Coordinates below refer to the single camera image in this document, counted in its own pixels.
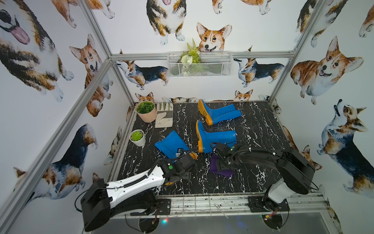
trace blue boot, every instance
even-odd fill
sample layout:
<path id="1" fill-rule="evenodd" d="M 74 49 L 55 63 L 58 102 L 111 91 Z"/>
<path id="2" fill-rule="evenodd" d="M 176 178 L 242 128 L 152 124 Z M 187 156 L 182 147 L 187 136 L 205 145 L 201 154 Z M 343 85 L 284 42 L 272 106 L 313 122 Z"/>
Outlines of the blue boot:
<path id="1" fill-rule="evenodd" d="M 175 154 L 177 153 L 179 148 L 183 148 L 185 151 L 189 150 L 186 143 L 175 131 L 172 131 L 162 141 L 156 142 L 154 146 L 161 150 L 161 152 L 163 152 L 170 159 L 177 157 Z M 190 154 L 195 160 L 197 159 L 197 155 L 195 152 L 191 152 Z"/>
<path id="2" fill-rule="evenodd" d="M 242 115 L 240 110 L 236 110 L 234 104 L 218 109 L 210 109 L 203 100 L 199 100 L 199 111 L 205 117 L 205 122 L 210 126 L 220 121 L 230 120 Z"/>
<path id="3" fill-rule="evenodd" d="M 213 149 L 210 146 L 212 142 L 227 143 L 229 147 L 236 143 L 236 131 L 208 133 L 204 130 L 203 123 L 200 120 L 196 122 L 196 133 L 199 138 L 200 153 L 212 152 Z"/>

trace potted plant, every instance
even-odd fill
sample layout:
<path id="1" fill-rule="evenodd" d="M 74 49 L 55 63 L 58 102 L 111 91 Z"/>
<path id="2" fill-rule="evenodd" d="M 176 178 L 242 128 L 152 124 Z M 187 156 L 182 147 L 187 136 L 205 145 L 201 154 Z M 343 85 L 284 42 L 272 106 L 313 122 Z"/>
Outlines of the potted plant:
<path id="1" fill-rule="evenodd" d="M 140 129 L 132 131 L 130 134 L 130 141 L 139 147 L 145 145 L 144 132 Z"/>
<path id="2" fill-rule="evenodd" d="M 156 119 L 156 108 L 152 101 L 140 102 L 136 110 L 140 118 L 146 123 L 153 122 Z"/>

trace white wire basket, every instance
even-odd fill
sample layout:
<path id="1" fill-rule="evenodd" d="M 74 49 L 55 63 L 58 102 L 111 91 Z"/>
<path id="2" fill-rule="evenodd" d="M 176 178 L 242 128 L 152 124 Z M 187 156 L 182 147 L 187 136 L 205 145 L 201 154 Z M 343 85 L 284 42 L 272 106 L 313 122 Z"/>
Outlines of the white wire basket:
<path id="1" fill-rule="evenodd" d="M 170 76 L 214 77 L 229 76 L 233 56 L 231 52 L 201 52 L 201 63 L 179 63 L 182 52 L 168 53 Z"/>

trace pink tongue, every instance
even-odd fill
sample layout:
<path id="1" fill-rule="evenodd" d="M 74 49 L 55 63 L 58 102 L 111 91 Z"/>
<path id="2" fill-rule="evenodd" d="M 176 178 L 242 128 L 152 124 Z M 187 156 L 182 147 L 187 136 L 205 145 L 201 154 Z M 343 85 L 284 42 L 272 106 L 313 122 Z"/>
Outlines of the pink tongue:
<path id="1" fill-rule="evenodd" d="M 20 26 L 13 28 L 10 33 L 22 44 L 27 45 L 30 42 L 27 33 Z"/>
<path id="2" fill-rule="evenodd" d="M 171 3 L 171 0 L 162 0 L 164 2 L 165 5 L 170 5 Z"/>

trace purple cloth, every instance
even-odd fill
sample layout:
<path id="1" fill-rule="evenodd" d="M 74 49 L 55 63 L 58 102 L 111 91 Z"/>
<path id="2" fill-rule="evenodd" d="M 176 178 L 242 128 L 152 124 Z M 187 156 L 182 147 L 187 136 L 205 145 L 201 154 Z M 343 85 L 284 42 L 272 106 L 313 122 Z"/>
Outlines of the purple cloth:
<path id="1" fill-rule="evenodd" d="M 215 174 L 219 174 L 219 175 L 231 177 L 234 174 L 233 170 L 222 170 L 220 172 L 217 170 L 217 161 L 219 159 L 220 159 L 220 157 L 218 155 L 212 154 L 212 159 L 211 159 L 210 169 L 209 170 L 211 172 L 215 173 Z"/>

